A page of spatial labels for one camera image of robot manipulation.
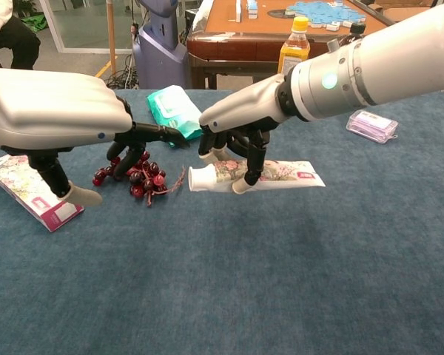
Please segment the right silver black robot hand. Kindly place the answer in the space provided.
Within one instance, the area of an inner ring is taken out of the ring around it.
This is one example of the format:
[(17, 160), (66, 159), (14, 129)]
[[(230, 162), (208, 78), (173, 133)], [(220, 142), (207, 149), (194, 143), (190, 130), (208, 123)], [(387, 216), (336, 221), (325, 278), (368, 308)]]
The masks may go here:
[(199, 118), (202, 136), (198, 154), (203, 159), (218, 158), (217, 149), (229, 147), (232, 136), (248, 138), (245, 175), (232, 184), (238, 195), (251, 189), (263, 171), (270, 132), (291, 116), (304, 119), (295, 104), (291, 77), (277, 74), (233, 93), (203, 111)]

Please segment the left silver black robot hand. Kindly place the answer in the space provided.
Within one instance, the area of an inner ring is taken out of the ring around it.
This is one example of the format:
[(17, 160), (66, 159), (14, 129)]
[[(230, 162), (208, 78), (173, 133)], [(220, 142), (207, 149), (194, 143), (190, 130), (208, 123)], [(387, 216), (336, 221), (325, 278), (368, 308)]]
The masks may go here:
[(60, 200), (87, 207), (99, 205), (102, 197), (68, 179), (59, 153), (110, 142), (108, 159), (128, 151), (114, 171), (121, 178), (153, 141), (180, 148), (189, 145), (176, 129), (135, 122), (127, 101), (99, 78), (0, 68), (0, 149), (9, 155), (26, 155), (30, 167)]

